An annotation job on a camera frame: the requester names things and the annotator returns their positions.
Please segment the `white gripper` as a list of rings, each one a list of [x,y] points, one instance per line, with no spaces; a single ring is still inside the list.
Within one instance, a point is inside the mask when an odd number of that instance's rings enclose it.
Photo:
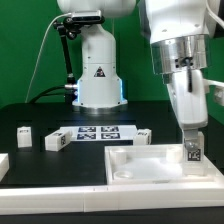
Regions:
[[[208,112],[202,72],[192,71],[192,91],[188,91],[187,71],[173,73],[167,85],[171,105],[183,132],[184,145],[188,151],[198,149],[198,129],[208,123]]]

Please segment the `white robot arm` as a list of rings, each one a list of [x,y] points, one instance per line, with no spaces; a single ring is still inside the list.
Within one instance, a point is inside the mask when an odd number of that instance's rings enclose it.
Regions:
[[[217,26],[222,0],[57,0],[63,25],[72,38],[82,36],[83,74],[73,105],[97,111],[124,104],[116,75],[115,39],[102,28],[106,18],[139,10],[140,32],[150,43],[154,72],[163,77],[185,148],[199,148],[198,129],[207,125],[208,41]]]

